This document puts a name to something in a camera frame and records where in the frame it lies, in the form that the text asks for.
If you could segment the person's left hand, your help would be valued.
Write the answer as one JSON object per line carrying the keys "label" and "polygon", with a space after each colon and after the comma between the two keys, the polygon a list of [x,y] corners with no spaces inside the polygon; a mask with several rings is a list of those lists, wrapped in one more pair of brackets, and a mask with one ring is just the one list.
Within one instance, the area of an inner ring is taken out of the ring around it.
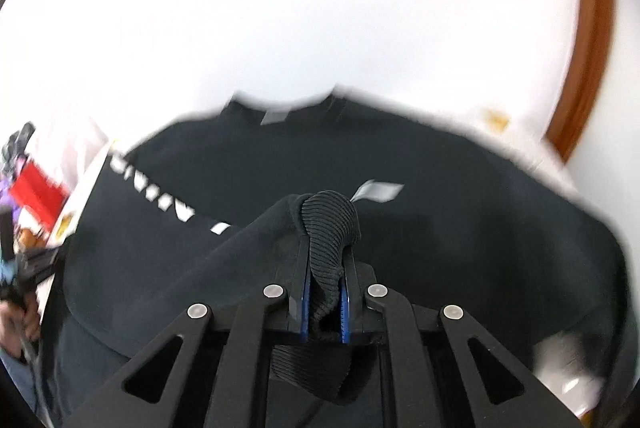
{"label": "person's left hand", "polygon": [[29,292],[25,298],[25,309],[19,305],[2,300],[1,312],[1,348],[19,360],[23,354],[21,335],[30,342],[37,342],[40,338],[40,314],[37,295]]}

